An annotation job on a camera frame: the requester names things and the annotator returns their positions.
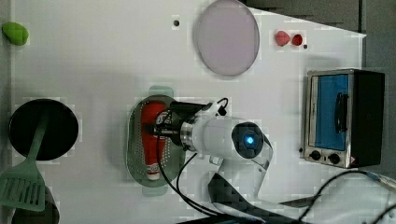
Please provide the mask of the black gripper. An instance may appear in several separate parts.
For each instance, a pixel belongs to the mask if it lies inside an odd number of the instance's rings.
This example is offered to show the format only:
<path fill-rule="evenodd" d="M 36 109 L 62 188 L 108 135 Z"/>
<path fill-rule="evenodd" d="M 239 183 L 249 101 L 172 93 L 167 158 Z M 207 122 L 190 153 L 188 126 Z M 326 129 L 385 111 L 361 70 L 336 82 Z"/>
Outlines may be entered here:
<path fill-rule="evenodd" d="M 155 115 L 155 120 L 152 124 L 152 134 L 154 136 L 169 137 L 175 145 L 181 147 L 183 145 L 183 124 L 190 121 L 204 107 L 205 105 L 202 104 L 172 102 Z"/>

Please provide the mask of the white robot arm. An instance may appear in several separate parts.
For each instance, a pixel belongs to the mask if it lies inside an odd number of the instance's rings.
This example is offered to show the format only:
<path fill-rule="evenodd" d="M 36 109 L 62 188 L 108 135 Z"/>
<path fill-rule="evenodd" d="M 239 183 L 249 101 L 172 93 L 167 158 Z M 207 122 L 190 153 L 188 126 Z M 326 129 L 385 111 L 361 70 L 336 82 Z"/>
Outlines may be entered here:
<path fill-rule="evenodd" d="M 220 159 L 220 176 L 239 194 L 258 196 L 273 149 L 257 122 L 229 117 L 221 101 L 173 102 L 145 127 L 190 152 Z"/>

